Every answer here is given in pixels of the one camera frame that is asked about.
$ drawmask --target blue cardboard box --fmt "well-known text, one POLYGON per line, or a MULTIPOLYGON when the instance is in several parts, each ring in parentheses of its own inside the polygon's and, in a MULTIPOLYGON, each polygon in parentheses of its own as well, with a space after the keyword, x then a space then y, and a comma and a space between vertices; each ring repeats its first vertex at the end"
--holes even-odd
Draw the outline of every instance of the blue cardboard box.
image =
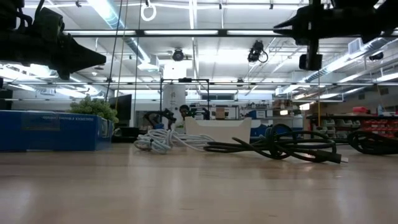
POLYGON ((111 145, 113 123, 96 115, 0 111, 0 152, 95 151, 111 145))

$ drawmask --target table surface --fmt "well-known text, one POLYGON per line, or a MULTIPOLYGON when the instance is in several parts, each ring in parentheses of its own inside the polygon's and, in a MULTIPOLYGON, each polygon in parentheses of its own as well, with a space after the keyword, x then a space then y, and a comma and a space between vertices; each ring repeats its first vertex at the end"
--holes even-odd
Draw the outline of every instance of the table surface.
POLYGON ((349 164, 253 152, 0 154, 0 223, 397 223, 398 156, 349 164))

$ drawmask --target green plant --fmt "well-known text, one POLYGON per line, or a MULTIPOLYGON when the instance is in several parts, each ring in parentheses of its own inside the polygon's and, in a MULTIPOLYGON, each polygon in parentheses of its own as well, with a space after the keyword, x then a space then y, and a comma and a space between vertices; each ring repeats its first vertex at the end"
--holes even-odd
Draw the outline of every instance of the green plant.
POLYGON ((116 117, 117 111, 111 108, 109 103, 100 99, 91 99, 90 96, 86 96, 79 103, 73 102, 70 104, 70 112, 78 114, 93 114, 98 115, 104 119, 118 123, 119 119, 116 117))

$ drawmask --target white ring handle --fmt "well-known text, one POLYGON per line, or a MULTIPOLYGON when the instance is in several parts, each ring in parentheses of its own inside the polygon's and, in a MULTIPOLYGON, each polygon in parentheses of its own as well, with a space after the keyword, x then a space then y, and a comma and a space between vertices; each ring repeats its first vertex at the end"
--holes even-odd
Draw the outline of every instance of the white ring handle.
POLYGON ((141 7, 141 18, 142 18, 144 21, 149 22, 149 21, 155 19, 155 16, 156 16, 156 7, 155 7, 154 5, 149 5, 149 6, 146 6, 146 7, 141 7), (149 18, 146 17, 145 14, 144 14, 145 9, 148 9, 148 8, 152 8, 152 10, 153 10, 153 13, 152 13, 152 15, 151 15, 149 18))

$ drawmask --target coiled cable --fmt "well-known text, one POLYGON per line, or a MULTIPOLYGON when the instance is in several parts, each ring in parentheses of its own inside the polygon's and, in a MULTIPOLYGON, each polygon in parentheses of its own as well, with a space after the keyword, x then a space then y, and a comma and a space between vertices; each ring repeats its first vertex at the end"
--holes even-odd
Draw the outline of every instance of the coiled cable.
POLYGON ((398 140, 368 131, 354 131, 347 136, 348 144, 363 154, 398 154, 398 140))
POLYGON ((166 154, 173 146, 186 146, 197 151, 203 151, 207 142, 214 139, 207 135, 179 134, 174 130, 153 129, 145 135, 138 135, 134 145, 143 151, 155 151, 166 154))
POLYGON ((239 144, 208 142, 204 150, 208 152, 243 152, 254 151, 270 159, 286 159, 290 156, 309 162, 347 162, 341 154, 337 154, 336 143, 328 136, 314 131, 292 131, 284 124, 277 124, 268 128, 265 136, 255 143, 248 144, 238 138, 233 138, 239 144), (285 133, 277 134, 277 129, 286 130, 285 133), (320 139, 299 139, 299 135, 312 134, 320 139))

